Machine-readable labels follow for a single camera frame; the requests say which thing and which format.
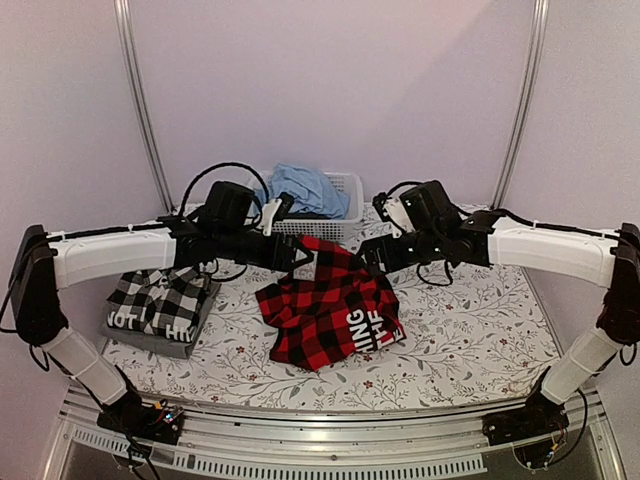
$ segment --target black and white checkered shirt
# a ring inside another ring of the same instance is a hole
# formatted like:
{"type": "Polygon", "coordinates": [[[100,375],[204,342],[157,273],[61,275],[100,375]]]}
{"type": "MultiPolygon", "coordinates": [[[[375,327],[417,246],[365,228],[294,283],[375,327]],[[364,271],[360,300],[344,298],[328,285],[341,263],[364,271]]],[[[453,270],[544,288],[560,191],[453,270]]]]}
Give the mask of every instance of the black and white checkered shirt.
{"type": "Polygon", "coordinates": [[[190,343],[210,284],[194,267],[125,273],[107,299],[107,325],[190,343]]]}

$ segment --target light blue cloth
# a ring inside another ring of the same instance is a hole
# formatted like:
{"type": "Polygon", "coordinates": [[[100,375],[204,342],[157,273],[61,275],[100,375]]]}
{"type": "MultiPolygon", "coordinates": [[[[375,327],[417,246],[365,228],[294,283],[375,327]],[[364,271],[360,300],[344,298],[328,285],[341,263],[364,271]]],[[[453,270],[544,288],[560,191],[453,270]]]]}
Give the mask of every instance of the light blue cloth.
{"type": "MultiPolygon", "coordinates": [[[[278,198],[281,193],[293,196],[295,203],[290,212],[317,213],[331,219],[344,219],[349,211],[349,195],[338,192],[322,172],[306,167],[278,164],[269,182],[269,195],[278,198]]],[[[264,205],[262,189],[256,195],[264,205]]]]}

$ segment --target folded shirt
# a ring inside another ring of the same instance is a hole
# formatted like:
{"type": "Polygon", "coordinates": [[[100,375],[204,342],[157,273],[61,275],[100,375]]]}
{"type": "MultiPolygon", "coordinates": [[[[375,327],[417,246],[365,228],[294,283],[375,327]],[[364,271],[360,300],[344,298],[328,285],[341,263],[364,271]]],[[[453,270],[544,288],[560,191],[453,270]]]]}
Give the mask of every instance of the folded shirt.
{"type": "Polygon", "coordinates": [[[211,283],[197,267],[125,273],[107,299],[107,326],[190,343],[211,283]]]}
{"type": "Polygon", "coordinates": [[[279,329],[271,360],[318,370],[405,338],[385,276],[370,275],[335,243],[301,241],[317,252],[314,280],[296,280],[294,272],[256,292],[264,322],[279,329]]]}
{"type": "Polygon", "coordinates": [[[198,337],[202,333],[205,319],[211,311],[216,293],[218,293],[218,290],[220,289],[220,284],[217,282],[211,282],[210,289],[210,295],[205,299],[200,309],[199,316],[202,321],[199,323],[195,332],[193,333],[193,339],[191,343],[176,342],[159,335],[146,335],[143,332],[121,330],[119,328],[109,328],[106,323],[103,323],[100,327],[100,333],[112,340],[116,340],[120,343],[125,343],[142,350],[147,350],[158,355],[188,360],[191,356],[191,353],[196,347],[198,337]]]}

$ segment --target white clip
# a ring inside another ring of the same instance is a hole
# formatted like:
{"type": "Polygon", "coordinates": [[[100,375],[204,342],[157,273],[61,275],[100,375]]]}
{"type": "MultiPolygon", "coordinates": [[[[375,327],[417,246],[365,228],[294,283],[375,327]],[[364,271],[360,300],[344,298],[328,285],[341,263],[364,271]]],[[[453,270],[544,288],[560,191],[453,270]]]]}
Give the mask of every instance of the white clip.
{"type": "Polygon", "coordinates": [[[282,204],[282,200],[280,198],[274,198],[269,203],[267,203],[264,207],[262,207],[262,221],[258,228],[262,228],[262,234],[265,237],[271,236],[271,229],[273,227],[273,221],[276,217],[276,213],[278,213],[278,209],[282,204]]]}
{"type": "Polygon", "coordinates": [[[393,222],[391,222],[391,234],[393,238],[400,238],[403,233],[415,231],[404,205],[397,198],[387,200],[384,203],[384,211],[389,216],[389,219],[393,220],[393,222]]]}

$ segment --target light purple wall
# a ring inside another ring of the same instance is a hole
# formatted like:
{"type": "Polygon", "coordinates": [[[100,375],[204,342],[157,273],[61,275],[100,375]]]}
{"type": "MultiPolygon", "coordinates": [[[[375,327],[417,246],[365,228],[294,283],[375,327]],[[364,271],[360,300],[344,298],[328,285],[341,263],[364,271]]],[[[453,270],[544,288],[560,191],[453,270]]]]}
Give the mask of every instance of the light purple wall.
{"type": "Polygon", "coordinates": [[[236,160],[353,171],[367,197],[438,178],[457,200],[491,199],[532,2],[147,0],[131,10],[176,197],[199,170],[236,160]]]}
{"type": "MultiPolygon", "coordinates": [[[[160,204],[112,2],[4,2],[0,60],[0,282],[6,285],[28,225],[72,230],[143,221],[160,213],[160,204]]],[[[63,296],[69,318],[92,338],[111,288],[112,281],[92,282],[63,296]]],[[[40,371],[14,337],[0,336],[0,363],[0,477],[36,478],[67,381],[55,368],[40,371]]]]}
{"type": "MultiPolygon", "coordinates": [[[[551,2],[545,53],[507,206],[585,227],[640,224],[640,3],[551,2]]],[[[537,272],[566,345],[594,324],[604,294],[537,272]]],[[[598,380],[629,478],[640,479],[638,364],[598,380]]]]}

